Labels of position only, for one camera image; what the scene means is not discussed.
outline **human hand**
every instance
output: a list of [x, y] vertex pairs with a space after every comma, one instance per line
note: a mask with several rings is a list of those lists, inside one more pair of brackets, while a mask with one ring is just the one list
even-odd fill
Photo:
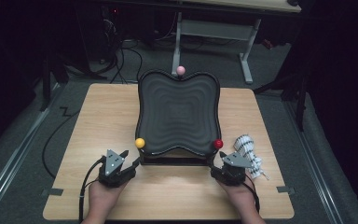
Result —
[[89, 213], [82, 224], [104, 223], [127, 184], [128, 182], [118, 188], [110, 189], [99, 181], [92, 183], [89, 186]]
[[[217, 183], [225, 190], [228, 199], [237, 209], [242, 224], [265, 223], [255, 208], [255, 197], [249, 189], [243, 185], [227, 186], [219, 181]], [[250, 178], [246, 178], [244, 184], [255, 190], [255, 186]]]

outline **red knob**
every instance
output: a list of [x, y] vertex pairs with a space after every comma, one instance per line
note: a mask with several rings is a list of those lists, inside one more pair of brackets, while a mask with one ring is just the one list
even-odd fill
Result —
[[223, 147], [223, 141], [221, 139], [216, 139], [214, 140], [213, 145], [216, 149], [220, 149]]

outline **wooden tabletop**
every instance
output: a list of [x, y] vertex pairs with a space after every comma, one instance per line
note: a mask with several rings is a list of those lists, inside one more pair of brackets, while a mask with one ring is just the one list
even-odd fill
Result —
[[[269, 141], [255, 96], [251, 90], [221, 89], [219, 120], [224, 152], [234, 151], [237, 137], [249, 134], [255, 141], [255, 155], [263, 160], [269, 180], [255, 180], [262, 218], [291, 218], [293, 206]], [[139, 156], [134, 145], [139, 116], [137, 85], [93, 84], [77, 119], [53, 188], [61, 196], [50, 195], [43, 213], [45, 219], [77, 219], [78, 197], [91, 165], [113, 149], [117, 154], [129, 150], [123, 169]], [[222, 164], [219, 156], [215, 165]], [[97, 177], [98, 167], [90, 175]], [[109, 219], [117, 220], [197, 220], [239, 219], [226, 193], [210, 176], [206, 166], [139, 165], [137, 175], [122, 192]], [[85, 198], [88, 212], [88, 196]]]
[[247, 7], [281, 12], [300, 12], [301, 7], [292, 7], [287, 0], [182, 0], [201, 4], [221, 5], [226, 7]]

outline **handheld controller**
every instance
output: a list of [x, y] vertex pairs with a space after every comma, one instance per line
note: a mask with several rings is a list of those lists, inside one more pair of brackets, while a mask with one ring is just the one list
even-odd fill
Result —
[[220, 151], [223, 166], [218, 168], [210, 162], [211, 176], [227, 186], [239, 186], [246, 180], [245, 169], [252, 168], [252, 164], [239, 152], [229, 155]]
[[136, 175], [135, 168], [139, 165], [140, 158], [138, 157], [132, 163], [132, 166], [121, 171], [124, 160], [128, 155], [128, 150], [118, 155], [112, 149], [108, 149], [103, 165], [100, 167], [98, 181], [108, 188], [118, 188], [134, 178]]

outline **yellow knob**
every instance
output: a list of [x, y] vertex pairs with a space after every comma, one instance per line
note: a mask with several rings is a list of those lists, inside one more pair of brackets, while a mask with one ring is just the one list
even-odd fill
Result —
[[135, 145], [138, 148], [143, 148], [145, 146], [145, 140], [143, 138], [137, 138], [135, 140]]

